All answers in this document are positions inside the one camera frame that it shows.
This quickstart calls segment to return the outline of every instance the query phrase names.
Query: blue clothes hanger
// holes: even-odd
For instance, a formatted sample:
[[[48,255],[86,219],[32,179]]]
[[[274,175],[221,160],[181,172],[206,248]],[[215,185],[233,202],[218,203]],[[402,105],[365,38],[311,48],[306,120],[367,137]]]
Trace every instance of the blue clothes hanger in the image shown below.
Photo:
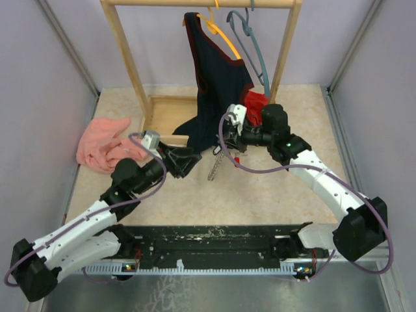
[[[254,0],[252,0],[252,11],[254,11]],[[259,71],[255,67],[251,56],[248,54],[246,47],[242,44],[241,39],[239,38],[237,32],[235,31],[233,14],[237,15],[237,17],[240,18],[241,23],[242,23],[242,31],[244,31],[244,34],[247,37],[250,37],[252,39],[252,42],[253,42],[253,45],[254,45],[254,48],[255,48],[255,52],[257,53],[257,57],[259,58],[261,73],[259,73]],[[252,65],[252,67],[254,69],[254,72],[255,72],[257,78],[259,79],[261,85],[264,86],[265,96],[267,98],[270,98],[270,85],[269,85],[269,82],[268,82],[268,75],[267,75],[265,62],[263,60],[263,56],[261,54],[261,51],[260,51],[259,45],[257,43],[257,40],[255,39],[252,28],[248,25],[248,18],[249,18],[249,14],[248,14],[248,9],[247,8],[246,8],[246,19],[244,19],[243,16],[240,13],[238,13],[237,11],[232,10],[227,15],[227,23],[229,23],[229,26],[233,30],[234,35],[237,37],[237,40],[239,41],[240,46],[244,50],[244,53],[246,54],[250,64]]]

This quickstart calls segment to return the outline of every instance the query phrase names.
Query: robotic arm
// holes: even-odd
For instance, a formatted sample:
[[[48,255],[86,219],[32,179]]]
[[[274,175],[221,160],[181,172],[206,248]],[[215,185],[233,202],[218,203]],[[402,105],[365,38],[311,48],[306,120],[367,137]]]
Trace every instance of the robotic arm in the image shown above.
[[[121,160],[111,174],[112,185],[83,214],[56,231],[35,240],[17,242],[13,248],[11,275],[28,301],[48,295],[58,283],[75,270],[106,257],[128,255],[135,239],[121,225],[115,225],[139,204],[142,194],[160,183],[165,165],[174,177],[186,177],[201,159],[192,148],[175,148],[160,142],[160,135],[147,131],[142,145],[161,161],[153,159],[140,167],[132,159]]]
[[[232,117],[228,118],[231,127],[224,140],[226,146],[239,152],[245,152],[248,145],[267,147],[271,157],[305,181],[338,219],[339,224],[335,225],[310,223],[303,227],[297,234],[304,248],[337,249],[347,260],[356,261],[386,240],[382,226],[363,200],[318,158],[304,139],[291,133],[281,105],[265,106],[259,127],[248,125],[246,107],[242,105],[231,105],[228,112]],[[362,197],[387,224],[384,201]]]

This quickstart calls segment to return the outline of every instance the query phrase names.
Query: gray floor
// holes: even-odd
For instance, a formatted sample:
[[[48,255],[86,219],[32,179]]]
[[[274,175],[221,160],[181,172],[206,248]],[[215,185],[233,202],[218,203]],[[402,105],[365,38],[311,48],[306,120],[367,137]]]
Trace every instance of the gray floor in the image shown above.
[[[96,285],[77,275],[53,291],[42,312],[389,311],[380,278],[348,263],[332,263],[311,283],[282,278],[136,276]]]

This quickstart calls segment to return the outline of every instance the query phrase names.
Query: garment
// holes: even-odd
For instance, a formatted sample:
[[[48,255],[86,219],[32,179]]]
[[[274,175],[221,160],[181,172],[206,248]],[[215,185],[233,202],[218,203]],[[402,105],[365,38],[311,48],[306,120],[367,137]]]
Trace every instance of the garment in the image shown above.
[[[130,118],[91,120],[78,144],[77,161],[95,171],[111,173],[123,158],[142,161],[147,153],[134,145],[128,138],[119,135],[129,127]]]
[[[261,125],[261,109],[267,105],[268,99],[264,94],[249,91],[244,99],[247,107],[246,116],[252,125]]]
[[[185,26],[198,84],[198,112],[174,135],[188,135],[188,147],[200,153],[216,145],[218,124],[231,104],[243,104],[253,82],[243,60],[231,60],[202,31],[197,13],[185,14]]]

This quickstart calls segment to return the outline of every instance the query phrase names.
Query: yellow clothes hanger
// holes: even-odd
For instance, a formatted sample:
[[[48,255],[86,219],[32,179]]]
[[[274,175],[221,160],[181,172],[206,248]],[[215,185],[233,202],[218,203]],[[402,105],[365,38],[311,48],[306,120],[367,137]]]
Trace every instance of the yellow clothes hanger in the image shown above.
[[[215,6],[217,9],[219,8],[218,0],[215,0]],[[204,22],[206,22],[207,28],[209,31],[211,31],[213,34],[219,34],[222,37],[222,39],[224,39],[224,41],[227,43],[229,48],[232,50],[237,60],[240,60],[241,56],[239,55],[239,52],[237,51],[237,49],[235,49],[235,46],[231,43],[231,41],[229,41],[228,37],[221,31],[221,29],[219,29],[218,26],[215,25],[214,12],[211,10],[211,8],[208,8],[208,11],[211,16],[211,19],[208,19],[201,14],[197,14],[196,16],[200,18],[201,20],[203,20]],[[185,26],[185,20],[182,21],[182,26]]]

